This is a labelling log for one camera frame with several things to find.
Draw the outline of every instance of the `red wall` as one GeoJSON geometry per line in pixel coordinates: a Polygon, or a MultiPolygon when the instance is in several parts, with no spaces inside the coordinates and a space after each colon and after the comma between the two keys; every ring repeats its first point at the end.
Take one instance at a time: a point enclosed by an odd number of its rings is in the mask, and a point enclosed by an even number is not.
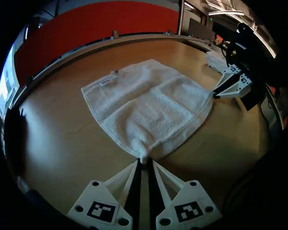
{"type": "Polygon", "coordinates": [[[86,43],[140,32],[176,33],[179,13],[143,2],[101,2],[61,14],[32,34],[15,53],[20,86],[26,76],[39,73],[51,61],[86,43]]]}

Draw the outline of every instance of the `folded towel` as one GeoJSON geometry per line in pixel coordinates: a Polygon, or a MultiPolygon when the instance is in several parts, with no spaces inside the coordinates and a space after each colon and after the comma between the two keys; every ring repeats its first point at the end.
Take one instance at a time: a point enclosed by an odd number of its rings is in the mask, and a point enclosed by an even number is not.
{"type": "Polygon", "coordinates": [[[81,89],[98,124],[126,152],[145,163],[178,148],[204,122],[212,92],[175,69],[148,60],[81,89]]]}

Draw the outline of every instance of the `table surface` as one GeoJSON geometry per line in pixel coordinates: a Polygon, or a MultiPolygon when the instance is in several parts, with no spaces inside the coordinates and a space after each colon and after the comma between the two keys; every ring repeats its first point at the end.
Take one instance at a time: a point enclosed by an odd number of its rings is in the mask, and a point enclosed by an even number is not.
{"type": "MultiPolygon", "coordinates": [[[[145,41],[106,49],[58,70],[21,105],[28,125],[23,177],[62,213],[91,180],[105,181],[135,160],[97,124],[81,88],[148,59],[208,90],[221,77],[195,48],[171,40],[145,41]]],[[[266,153],[267,143],[257,106],[247,112],[239,99],[218,99],[204,124],[159,163],[184,181],[198,180],[220,208],[229,186],[266,153]]]]}

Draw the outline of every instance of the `care tag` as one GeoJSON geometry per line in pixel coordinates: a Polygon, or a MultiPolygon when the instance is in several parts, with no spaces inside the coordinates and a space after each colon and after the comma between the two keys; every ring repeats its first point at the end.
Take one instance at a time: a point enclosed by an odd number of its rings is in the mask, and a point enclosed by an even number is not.
{"type": "Polygon", "coordinates": [[[103,86],[105,86],[105,85],[108,85],[108,84],[110,84],[115,78],[117,78],[118,76],[111,76],[111,77],[109,77],[109,78],[107,78],[107,79],[104,79],[103,81],[101,81],[101,82],[99,82],[99,85],[101,86],[101,87],[103,87],[103,86]]]}
{"type": "Polygon", "coordinates": [[[108,78],[106,80],[103,80],[102,82],[99,83],[100,86],[105,86],[108,85],[112,81],[112,78],[108,78]]]}

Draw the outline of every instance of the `white towel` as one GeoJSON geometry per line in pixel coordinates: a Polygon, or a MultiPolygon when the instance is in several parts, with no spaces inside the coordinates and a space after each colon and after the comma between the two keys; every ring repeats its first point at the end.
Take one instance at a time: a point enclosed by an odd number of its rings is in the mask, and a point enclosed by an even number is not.
{"type": "Polygon", "coordinates": [[[178,148],[204,122],[212,92],[175,69],[148,60],[81,89],[98,124],[126,152],[145,163],[178,148]]]}
{"type": "Polygon", "coordinates": [[[223,74],[224,70],[228,68],[226,59],[223,57],[223,55],[215,51],[209,51],[206,53],[206,61],[208,66],[220,72],[221,74],[223,74]]]}

